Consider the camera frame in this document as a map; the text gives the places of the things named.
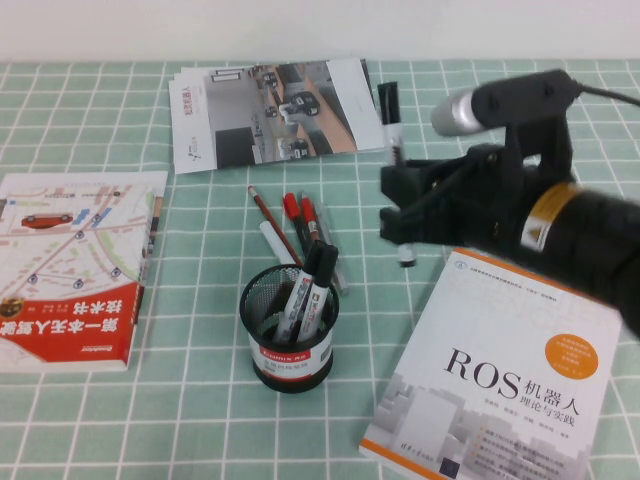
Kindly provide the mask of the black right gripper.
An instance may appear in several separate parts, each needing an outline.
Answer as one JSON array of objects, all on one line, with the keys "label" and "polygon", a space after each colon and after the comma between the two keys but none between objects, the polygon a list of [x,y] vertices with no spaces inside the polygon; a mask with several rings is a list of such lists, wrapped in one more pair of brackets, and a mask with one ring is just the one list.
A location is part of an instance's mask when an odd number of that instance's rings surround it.
[{"label": "black right gripper", "polygon": [[424,214],[379,212],[380,237],[396,245],[450,244],[484,251],[542,251],[557,216],[574,197],[572,151],[483,144],[451,160],[408,160],[381,170],[389,199],[427,194]]}]

